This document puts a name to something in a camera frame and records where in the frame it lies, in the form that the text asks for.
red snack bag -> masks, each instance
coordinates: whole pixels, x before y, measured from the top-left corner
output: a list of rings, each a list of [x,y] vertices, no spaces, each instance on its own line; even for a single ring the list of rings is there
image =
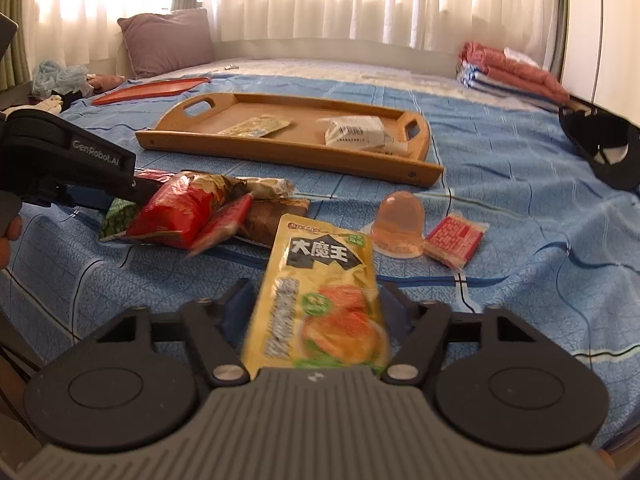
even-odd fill
[[[190,247],[232,187],[233,179],[223,175],[177,173],[140,210],[126,237],[179,249]]]
[[[461,270],[471,259],[489,224],[466,220],[449,214],[436,225],[422,243],[422,250],[447,267]]]
[[[189,247],[187,257],[200,254],[235,235],[249,213],[253,202],[254,197],[248,193],[213,213],[209,222]]]

human hand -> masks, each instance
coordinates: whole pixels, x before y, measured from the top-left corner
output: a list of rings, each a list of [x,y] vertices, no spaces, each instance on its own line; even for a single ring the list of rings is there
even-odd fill
[[[22,218],[19,216],[11,220],[6,233],[0,238],[0,269],[4,269],[9,264],[11,257],[11,246],[9,241],[15,242],[22,232]]]

red towel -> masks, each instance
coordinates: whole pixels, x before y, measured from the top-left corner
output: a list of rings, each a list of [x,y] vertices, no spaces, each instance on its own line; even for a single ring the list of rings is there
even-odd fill
[[[490,78],[542,95],[559,104],[569,102],[567,92],[552,74],[541,68],[508,59],[503,52],[477,41],[465,43],[460,59],[474,64]]]

mattress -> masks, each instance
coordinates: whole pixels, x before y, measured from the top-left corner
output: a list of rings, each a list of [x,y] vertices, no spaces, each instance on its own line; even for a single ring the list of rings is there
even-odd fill
[[[274,62],[270,70],[284,66],[289,65]],[[425,232],[449,212],[489,223],[465,272],[453,273],[426,257],[377,254],[378,279],[395,282],[416,300],[433,298],[461,312],[482,312],[493,304],[508,308],[606,383],[609,417],[595,445],[634,426],[640,418],[638,192],[598,181],[553,114],[513,102],[482,102],[484,97],[461,99],[459,84],[424,76],[415,76],[411,88],[412,79],[397,71],[372,76],[353,66],[311,69],[315,78],[305,70],[294,76],[214,68],[209,83],[179,96],[102,107],[80,100],[62,117],[135,152],[139,168],[288,178],[298,196],[311,200],[309,216],[343,228],[358,230],[371,222],[379,202],[400,189],[422,201]],[[446,170],[433,187],[420,189],[138,146],[135,130],[152,127],[175,103],[231,91],[416,110],[431,125],[427,160]],[[127,307],[176,310],[193,298],[219,297],[238,278],[249,278],[257,290],[268,260],[266,250],[238,240],[189,260],[172,248],[101,244],[101,215],[81,208],[25,205],[21,214],[24,234],[13,243],[9,268],[0,272],[0,305],[46,362]]]

tray handle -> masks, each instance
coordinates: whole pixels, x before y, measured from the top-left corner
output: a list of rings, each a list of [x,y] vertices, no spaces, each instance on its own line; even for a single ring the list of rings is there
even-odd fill
[[[411,138],[410,134],[417,128],[417,133]],[[412,158],[424,160],[429,151],[431,133],[429,123],[416,112],[405,112],[398,119],[399,140],[409,143]]]
[[[171,108],[156,125],[156,130],[188,131],[191,126],[199,124],[210,117],[226,110],[238,101],[236,96],[229,94],[218,94],[215,99],[210,94],[195,95],[178,103]],[[197,115],[187,113],[188,108],[199,103],[207,103],[210,108]]]

